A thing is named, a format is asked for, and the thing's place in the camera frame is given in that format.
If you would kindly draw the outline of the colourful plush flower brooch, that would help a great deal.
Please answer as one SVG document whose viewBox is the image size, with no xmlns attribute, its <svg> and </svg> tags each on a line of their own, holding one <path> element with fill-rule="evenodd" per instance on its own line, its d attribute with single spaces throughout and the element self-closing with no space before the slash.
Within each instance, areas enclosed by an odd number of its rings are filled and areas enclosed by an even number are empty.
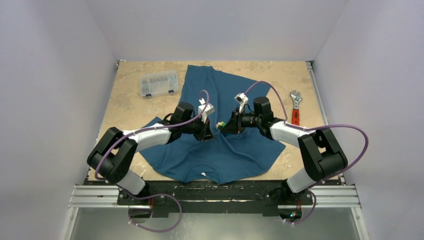
<svg viewBox="0 0 424 240">
<path fill-rule="evenodd" d="M 220 121 L 220 122 L 218 122 L 218 123 L 215 125 L 215 127 L 216 127 L 218 130 L 223 129 L 225 126 L 226 126 L 226 123 L 225 123 L 225 122 L 223 122 L 223 121 Z"/>
</svg>

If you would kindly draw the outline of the blue t-shirt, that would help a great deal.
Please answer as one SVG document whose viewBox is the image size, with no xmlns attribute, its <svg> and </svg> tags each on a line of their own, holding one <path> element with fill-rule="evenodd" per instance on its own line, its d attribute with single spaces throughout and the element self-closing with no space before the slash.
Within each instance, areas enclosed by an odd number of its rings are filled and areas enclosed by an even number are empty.
<svg viewBox="0 0 424 240">
<path fill-rule="evenodd" d="M 230 120 L 232 111 L 238 106 L 236 94 L 247 91 L 252 100 L 266 96 L 270 87 L 211 66 L 189 65 L 180 101 L 197 104 L 201 90 L 208 91 L 210 103 L 215 108 L 209 116 L 214 139 L 200 142 L 191 134 L 183 134 L 172 143 L 142 150 L 143 158 L 157 173 L 184 183 L 206 179 L 225 184 L 266 173 L 285 145 L 262 136 L 257 128 L 223 135 L 216 123 Z"/>
</svg>

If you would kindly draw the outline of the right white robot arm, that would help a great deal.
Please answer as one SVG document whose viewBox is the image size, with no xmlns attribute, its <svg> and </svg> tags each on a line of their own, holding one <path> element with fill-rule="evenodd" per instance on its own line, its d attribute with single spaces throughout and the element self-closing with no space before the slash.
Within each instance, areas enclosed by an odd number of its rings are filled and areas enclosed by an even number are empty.
<svg viewBox="0 0 424 240">
<path fill-rule="evenodd" d="M 256 128 L 267 139 L 300 150 L 303 168 L 282 182 L 280 196 L 284 202 L 294 203 L 302 191 L 347 167 L 347 157 L 331 129 L 308 130 L 276 118 L 265 96 L 253 100 L 254 110 L 249 113 L 244 110 L 248 103 L 245 94 L 239 93 L 234 99 L 239 107 L 232 111 L 229 122 L 220 130 L 223 135 L 241 134 L 246 128 Z"/>
</svg>

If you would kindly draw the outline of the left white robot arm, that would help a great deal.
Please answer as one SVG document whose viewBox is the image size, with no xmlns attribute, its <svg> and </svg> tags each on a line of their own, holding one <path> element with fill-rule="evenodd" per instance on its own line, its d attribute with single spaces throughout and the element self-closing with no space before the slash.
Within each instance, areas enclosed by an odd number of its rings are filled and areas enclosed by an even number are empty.
<svg viewBox="0 0 424 240">
<path fill-rule="evenodd" d="M 134 155 L 153 146 L 170 144 L 183 134 L 193 135 L 199 142 L 214 139 L 208 118 L 214 111 L 211 103 L 201 99 L 199 114 L 194 115 L 194 107 L 181 102 L 169 120 L 163 119 L 152 126 L 133 131 L 111 127 L 89 154 L 87 164 L 97 176 L 125 189 L 132 201 L 142 205 L 149 199 L 150 186 L 130 169 Z"/>
</svg>

